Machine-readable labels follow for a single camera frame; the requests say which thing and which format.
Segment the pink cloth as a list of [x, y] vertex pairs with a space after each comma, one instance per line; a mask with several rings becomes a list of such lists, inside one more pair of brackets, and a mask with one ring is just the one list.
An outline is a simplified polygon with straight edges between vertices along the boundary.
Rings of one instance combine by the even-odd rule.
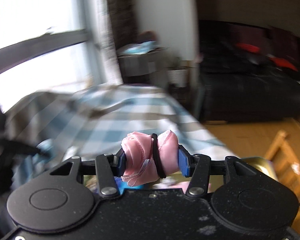
[[159, 179], [157, 167], [153, 158], [153, 149], [158, 147], [158, 157], [166, 176], [179, 170], [178, 138], [170, 130], [158, 135], [157, 142], [151, 135], [132, 132], [121, 142], [127, 162], [122, 180], [128, 186], [139, 186]]

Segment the plaid checkered blanket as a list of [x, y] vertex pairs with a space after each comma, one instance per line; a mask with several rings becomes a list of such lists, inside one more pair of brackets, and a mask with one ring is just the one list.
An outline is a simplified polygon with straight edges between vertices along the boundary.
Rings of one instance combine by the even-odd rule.
[[174, 132], [190, 153], [213, 160], [230, 155], [227, 147], [204, 128], [177, 100], [153, 86], [99, 85], [76, 93], [35, 92], [6, 112], [5, 135], [37, 146], [52, 140], [52, 152], [42, 157], [17, 155], [13, 181], [24, 184], [68, 159], [77, 148], [83, 160], [115, 153], [130, 132]]

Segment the white potted plant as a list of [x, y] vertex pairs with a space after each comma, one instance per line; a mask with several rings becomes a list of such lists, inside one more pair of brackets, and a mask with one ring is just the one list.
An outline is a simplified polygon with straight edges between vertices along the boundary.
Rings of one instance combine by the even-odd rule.
[[173, 57], [167, 68], [169, 84], [177, 88], [185, 88], [189, 82], [190, 61], [183, 60], [180, 57]]

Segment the grey side table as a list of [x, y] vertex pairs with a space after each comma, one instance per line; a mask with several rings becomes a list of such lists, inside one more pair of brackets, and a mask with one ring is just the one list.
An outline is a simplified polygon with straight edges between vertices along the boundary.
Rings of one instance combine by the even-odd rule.
[[125, 84], [168, 88], [167, 69], [172, 63], [172, 56], [166, 48], [151, 41], [125, 45], [116, 54]]

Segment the wooden chair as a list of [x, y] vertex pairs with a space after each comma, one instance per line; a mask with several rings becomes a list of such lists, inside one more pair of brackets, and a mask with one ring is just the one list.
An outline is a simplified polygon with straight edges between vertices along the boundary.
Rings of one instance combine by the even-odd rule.
[[288, 137], [286, 131], [278, 131], [264, 158], [273, 164], [277, 180], [295, 193], [300, 205], [300, 160]]

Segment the black leather sofa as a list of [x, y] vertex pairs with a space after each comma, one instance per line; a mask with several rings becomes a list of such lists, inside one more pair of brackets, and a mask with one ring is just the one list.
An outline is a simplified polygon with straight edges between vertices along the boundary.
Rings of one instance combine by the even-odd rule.
[[[199, 91], [195, 113], [200, 121], [269, 121], [300, 114], [300, 38], [276, 27], [201, 20]], [[287, 59], [298, 72], [250, 63], [238, 42], [259, 46]]]

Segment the red cushion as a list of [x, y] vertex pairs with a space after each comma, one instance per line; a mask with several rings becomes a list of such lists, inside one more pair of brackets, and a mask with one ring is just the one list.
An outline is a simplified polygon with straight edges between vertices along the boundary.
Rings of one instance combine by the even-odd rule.
[[294, 64], [290, 63], [287, 59], [276, 57], [272, 54], [266, 53], [261, 47], [248, 43], [238, 42], [235, 44], [236, 48], [243, 51], [245, 58], [254, 65], [266, 65], [269, 67], [279, 68], [281, 70], [292, 70], [298, 72]]

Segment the patterned curtain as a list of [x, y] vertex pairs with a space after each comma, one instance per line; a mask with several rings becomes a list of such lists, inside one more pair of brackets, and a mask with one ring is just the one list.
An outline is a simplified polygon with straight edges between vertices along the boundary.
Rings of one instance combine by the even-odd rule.
[[123, 83], [116, 51], [134, 43], [138, 33], [133, 0], [96, 0], [98, 43], [106, 83]]

